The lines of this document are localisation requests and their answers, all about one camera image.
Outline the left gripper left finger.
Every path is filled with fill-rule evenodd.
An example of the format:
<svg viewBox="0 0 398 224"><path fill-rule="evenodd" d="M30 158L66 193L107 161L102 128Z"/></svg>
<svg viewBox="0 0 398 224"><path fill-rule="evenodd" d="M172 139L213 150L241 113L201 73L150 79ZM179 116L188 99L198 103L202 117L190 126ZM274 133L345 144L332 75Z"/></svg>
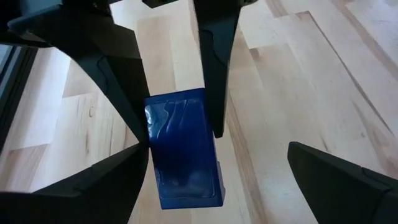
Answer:
<svg viewBox="0 0 398 224"><path fill-rule="evenodd" d="M127 223L149 147L138 143L33 193L1 193L1 223Z"/></svg>

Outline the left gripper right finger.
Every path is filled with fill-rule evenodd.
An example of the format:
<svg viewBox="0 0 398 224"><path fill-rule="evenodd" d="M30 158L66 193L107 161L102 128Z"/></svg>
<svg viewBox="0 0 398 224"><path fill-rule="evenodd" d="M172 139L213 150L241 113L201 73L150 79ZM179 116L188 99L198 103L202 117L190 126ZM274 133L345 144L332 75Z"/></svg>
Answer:
<svg viewBox="0 0 398 224"><path fill-rule="evenodd" d="M318 223L397 223L397 180L300 142L287 158Z"/></svg>

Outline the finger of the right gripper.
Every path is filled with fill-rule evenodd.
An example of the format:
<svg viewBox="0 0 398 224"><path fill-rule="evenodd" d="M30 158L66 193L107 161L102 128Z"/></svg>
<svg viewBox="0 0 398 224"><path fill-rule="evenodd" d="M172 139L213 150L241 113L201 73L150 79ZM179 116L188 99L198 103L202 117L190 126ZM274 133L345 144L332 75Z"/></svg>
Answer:
<svg viewBox="0 0 398 224"><path fill-rule="evenodd" d="M55 47L96 83L140 142L148 140L144 99L149 96L137 40L16 40Z"/></svg>
<svg viewBox="0 0 398 224"><path fill-rule="evenodd" d="M214 136L224 133L229 61L241 8L256 0L194 0L205 108Z"/></svg>

